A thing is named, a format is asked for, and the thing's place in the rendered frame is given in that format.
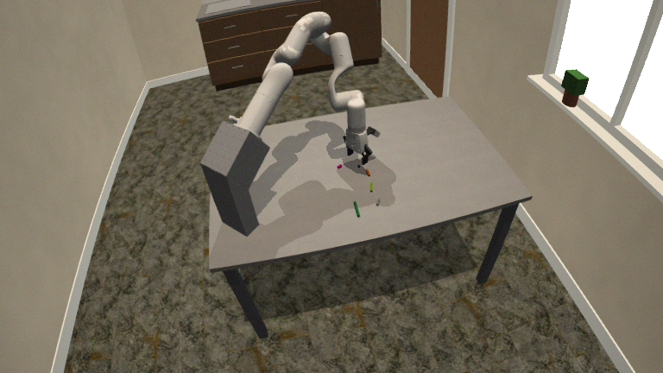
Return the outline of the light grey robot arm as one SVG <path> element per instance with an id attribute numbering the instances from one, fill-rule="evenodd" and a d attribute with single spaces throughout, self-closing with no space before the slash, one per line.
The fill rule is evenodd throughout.
<path id="1" fill-rule="evenodd" d="M 293 79 L 291 65 L 299 61 L 306 44 L 310 41 L 321 51 L 332 56 L 334 71 L 328 82 L 332 109 L 347 110 L 350 132 L 364 132 L 366 123 L 363 94 L 359 90 L 335 92 L 338 77 L 353 68 L 354 63 L 347 35 L 341 32 L 333 35 L 326 33 L 331 23 L 330 16 L 324 12 L 313 12 L 300 18 L 285 42 L 272 55 L 263 73 L 262 83 L 243 116 L 240 118 L 229 116 L 228 120 L 238 127 L 250 130 L 261 139 L 262 130 Z"/>

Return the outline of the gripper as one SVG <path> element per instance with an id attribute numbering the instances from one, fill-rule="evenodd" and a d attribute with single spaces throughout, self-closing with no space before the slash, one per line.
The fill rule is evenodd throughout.
<path id="1" fill-rule="evenodd" d="M 368 136 L 367 136 L 367 131 L 365 129 L 364 132 L 361 133 L 352 133 L 348 130 L 348 126 L 346 129 L 345 136 L 343 136 L 344 142 L 346 144 L 347 148 L 347 155 L 352 155 L 354 152 L 357 152 L 358 154 L 362 154 L 362 164 L 366 164 L 368 162 L 368 156 L 372 154 L 371 149 L 368 147 Z M 364 152 L 366 155 L 364 155 Z"/>

